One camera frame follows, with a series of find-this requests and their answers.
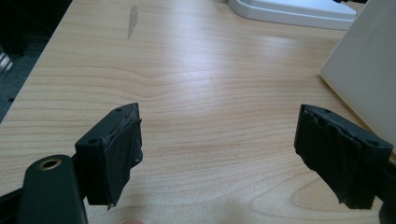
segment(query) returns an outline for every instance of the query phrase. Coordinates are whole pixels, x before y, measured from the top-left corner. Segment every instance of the black plastic part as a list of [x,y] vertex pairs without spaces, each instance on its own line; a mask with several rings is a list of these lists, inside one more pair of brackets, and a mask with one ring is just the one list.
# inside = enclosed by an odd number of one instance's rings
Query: black plastic part
[[88,223],[70,157],[50,156],[29,166],[17,223]]
[[[341,2],[347,2],[348,0],[333,0],[336,3],[341,3]],[[351,2],[357,2],[357,3],[367,3],[367,0],[353,0]]]
[[36,41],[48,42],[72,0],[0,0],[0,45],[23,54]]
[[16,189],[0,197],[0,224],[13,224],[17,221],[21,189]]
[[379,174],[376,196],[384,203],[379,211],[381,224],[396,223],[396,164],[392,161]]
[[393,146],[330,110],[302,105],[296,153],[349,208],[370,209]]
[[89,204],[115,206],[143,159],[138,104],[118,107],[76,142],[76,169]]

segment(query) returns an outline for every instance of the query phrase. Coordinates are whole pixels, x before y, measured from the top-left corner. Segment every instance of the wooden table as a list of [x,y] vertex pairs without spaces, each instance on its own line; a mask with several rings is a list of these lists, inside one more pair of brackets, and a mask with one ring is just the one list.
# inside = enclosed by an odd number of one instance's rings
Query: wooden table
[[90,223],[376,223],[380,201],[348,210],[293,148],[300,104],[363,125],[319,76],[344,33],[226,0],[76,0],[0,126],[0,194],[138,102],[145,157]]

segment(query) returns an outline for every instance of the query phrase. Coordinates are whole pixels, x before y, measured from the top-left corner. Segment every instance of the dark floor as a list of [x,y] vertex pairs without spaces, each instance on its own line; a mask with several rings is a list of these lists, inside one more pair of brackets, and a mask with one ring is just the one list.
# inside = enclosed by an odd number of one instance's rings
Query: dark floor
[[46,42],[29,42],[23,56],[6,55],[0,47],[0,122],[17,98]]

